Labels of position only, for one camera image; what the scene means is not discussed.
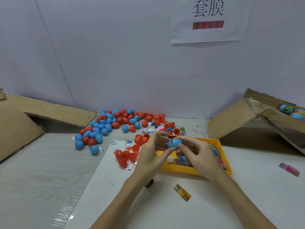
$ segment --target gray wooden surface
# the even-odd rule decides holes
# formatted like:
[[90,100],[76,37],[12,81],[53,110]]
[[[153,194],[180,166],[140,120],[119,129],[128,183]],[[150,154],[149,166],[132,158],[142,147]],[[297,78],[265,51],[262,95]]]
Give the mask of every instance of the gray wooden surface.
[[[177,127],[185,127],[188,135],[208,137],[207,122],[202,119],[166,118]],[[65,132],[64,125],[39,121],[46,132]],[[68,127],[69,132],[79,129]],[[46,133],[20,152],[0,164],[1,228],[61,228],[65,221],[63,207],[72,212],[111,139],[133,140],[136,133],[123,133],[121,127],[103,136],[104,151],[93,156],[89,146],[74,147],[75,133]]]

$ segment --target person's left hand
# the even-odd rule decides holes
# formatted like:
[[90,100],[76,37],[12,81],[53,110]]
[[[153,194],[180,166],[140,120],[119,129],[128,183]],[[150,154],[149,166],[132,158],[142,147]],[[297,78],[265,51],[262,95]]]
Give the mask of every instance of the person's left hand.
[[[150,181],[163,166],[166,158],[175,150],[175,148],[167,149],[169,134],[164,131],[154,131],[148,142],[145,143],[139,155],[138,163],[133,172],[134,178],[138,178],[144,184]],[[161,156],[156,151],[164,151]]]

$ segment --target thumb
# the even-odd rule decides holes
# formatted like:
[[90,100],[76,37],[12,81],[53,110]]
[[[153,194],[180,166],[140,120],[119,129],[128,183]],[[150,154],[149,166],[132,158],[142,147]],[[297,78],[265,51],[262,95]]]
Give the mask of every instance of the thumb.
[[195,156],[195,154],[184,144],[179,143],[178,147],[186,155],[187,158],[191,159],[191,158],[193,158],[193,156]]
[[162,160],[166,160],[166,158],[175,150],[174,147],[168,148],[167,150],[165,150],[162,154],[161,154],[161,158]]

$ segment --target forearm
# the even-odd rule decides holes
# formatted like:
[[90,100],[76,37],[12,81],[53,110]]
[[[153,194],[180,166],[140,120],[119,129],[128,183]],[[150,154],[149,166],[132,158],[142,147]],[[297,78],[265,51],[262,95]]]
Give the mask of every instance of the forearm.
[[276,228],[227,174],[219,175],[214,183],[222,190],[245,229]]
[[90,229],[120,228],[125,217],[144,184],[134,176],[129,177],[120,192],[113,199],[106,210],[100,215]]

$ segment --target chinese characters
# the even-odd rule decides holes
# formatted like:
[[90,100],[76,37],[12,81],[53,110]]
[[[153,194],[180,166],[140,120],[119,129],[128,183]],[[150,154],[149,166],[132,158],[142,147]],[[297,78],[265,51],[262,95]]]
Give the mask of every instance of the chinese characters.
[[223,7],[224,7],[224,0],[199,0],[195,1],[196,6],[193,8],[196,12],[195,17],[204,16],[204,13],[207,13],[208,6],[210,5],[210,11],[208,16],[216,16],[217,14],[223,15]]

